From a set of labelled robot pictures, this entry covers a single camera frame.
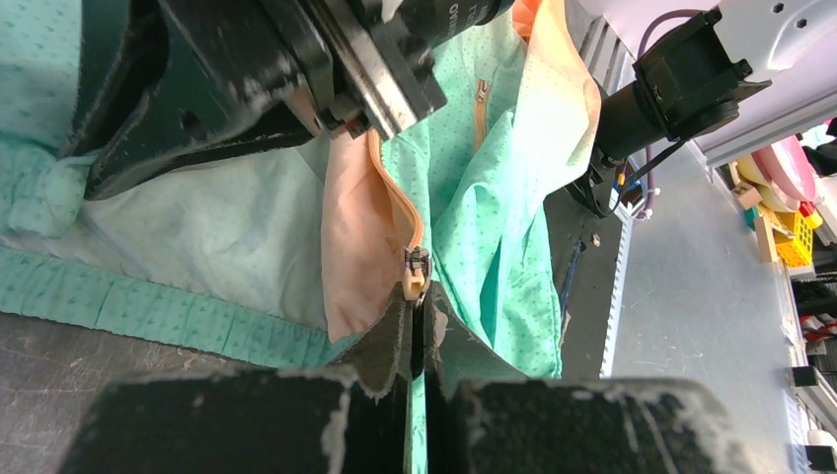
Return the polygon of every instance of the zipper pull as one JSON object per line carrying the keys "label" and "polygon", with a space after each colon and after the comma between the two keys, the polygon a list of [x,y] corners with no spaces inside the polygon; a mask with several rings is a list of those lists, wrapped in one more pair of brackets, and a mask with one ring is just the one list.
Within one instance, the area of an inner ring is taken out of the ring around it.
{"label": "zipper pull", "polygon": [[433,261],[430,252],[422,247],[404,249],[404,297],[414,301],[416,306],[424,301],[424,295],[430,287],[430,276],[433,272]]}
{"label": "zipper pull", "polygon": [[489,98],[489,92],[492,89],[492,85],[489,81],[485,79],[480,79],[477,81],[477,102],[480,104],[484,104],[486,100]]}

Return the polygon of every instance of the screw hole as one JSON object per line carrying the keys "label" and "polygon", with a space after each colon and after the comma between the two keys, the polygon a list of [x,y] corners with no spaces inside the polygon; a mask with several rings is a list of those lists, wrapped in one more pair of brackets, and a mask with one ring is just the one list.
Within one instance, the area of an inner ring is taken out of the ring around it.
{"label": "screw hole", "polygon": [[200,118],[192,111],[185,111],[181,114],[181,128],[195,140],[206,139],[203,124],[200,122]]}

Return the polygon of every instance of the mint green fabric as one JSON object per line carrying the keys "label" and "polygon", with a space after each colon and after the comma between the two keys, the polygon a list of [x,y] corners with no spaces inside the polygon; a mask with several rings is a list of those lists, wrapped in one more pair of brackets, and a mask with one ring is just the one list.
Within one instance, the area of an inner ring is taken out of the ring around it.
{"label": "mint green fabric", "polygon": [[[79,0],[0,0],[0,242],[61,237],[78,214],[90,158],[53,156],[72,113],[79,18]],[[561,318],[542,206],[553,190],[538,176],[557,171],[510,151],[524,58],[510,15],[439,48],[447,107],[385,143],[383,159],[421,213],[434,279],[458,315],[525,373],[555,377]],[[492,91],[490,133],[475,153],[478,79]],[[346,345],[232,302],[3,247],[0,311],[274,367],[322,364]],[[421,379],[416,387],[414,470],[423,472]]]}

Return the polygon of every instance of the pink bowl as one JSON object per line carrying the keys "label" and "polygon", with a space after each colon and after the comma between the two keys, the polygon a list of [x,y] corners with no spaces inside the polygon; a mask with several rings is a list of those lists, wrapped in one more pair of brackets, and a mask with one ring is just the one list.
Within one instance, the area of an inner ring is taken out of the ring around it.
{"label": "pink bowl", "polygon": [[795,136],[754,152],[753,161],[762,174],[789,197],[809,201],[816,199],[813,172]]}

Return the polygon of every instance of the yellow plastic crate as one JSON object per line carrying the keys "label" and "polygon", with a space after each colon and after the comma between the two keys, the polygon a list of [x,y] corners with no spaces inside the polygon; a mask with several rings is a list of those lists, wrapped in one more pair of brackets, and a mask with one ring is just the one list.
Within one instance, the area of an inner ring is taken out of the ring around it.
{"label": "yellow plastic crate", "polygon": [[811,264],[813,249],[813,230],[798,212],[777,212],[776,216],[782,223],[794,232],[794,238],[789,239],[781,233],[776,233],[776,251],[788,267],[805,267]]}

